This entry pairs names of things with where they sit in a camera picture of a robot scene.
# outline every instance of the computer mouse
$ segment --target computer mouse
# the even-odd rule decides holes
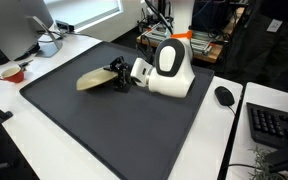
[[[226,87],[219,86],[215,89],[215,95],[219,103],[223,106],[231,106],[235,103],[233,94]]]

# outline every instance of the white desk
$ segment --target white desk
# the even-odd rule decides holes
[[[0,109],[14,114],[3,127],[40,179],[118,179],[19,94],[28,83],[99,42],[89,37],[68,36],[53,58],[27,59],[34,61],[27,67],[23,82],[0,81]],[[0,73],[16,64],[10,62],[0,66]],[[218,103],[214,95],[217,86],[230,89],[238,101],[242,85],[214,77],[169,179],[217,178],[234,118],[230,109]]]
[[[255,149],[256,146],[261,149],[274,151],[273,148],[255,143],[251,138],[246,102],[288,112],[288,93],[254,83],[248,83],[241,108],[230,164],[240,163],[254,165],[255,156],[250,149]],[[232,166],[228,169],[226,179],[249,179],[248,173],[253,172],[254,170],[251,168]]]

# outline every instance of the mouse pad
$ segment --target mouse pad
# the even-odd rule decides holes
[[[76,90],[76,81],[83,74],[119,56],[133,64],[137,51],[101,42],[28,84],[20,93],[119,178],[167,179],[214,72],[193,67],[195,81],[185,98],[136,86],[122,93],[109,83]]]

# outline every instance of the wall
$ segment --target wall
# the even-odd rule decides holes
[[[141,20],[141,9],[146,8],[146,4],[140,3],[140,0],[121,0],[121,2],[123,12],[77,31],[110,42],[133,29],[137,25],[137,20]]]

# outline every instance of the window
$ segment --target window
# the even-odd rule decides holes
[[[83,27],[120,11],[119,0],[44,0],[53,20]]]

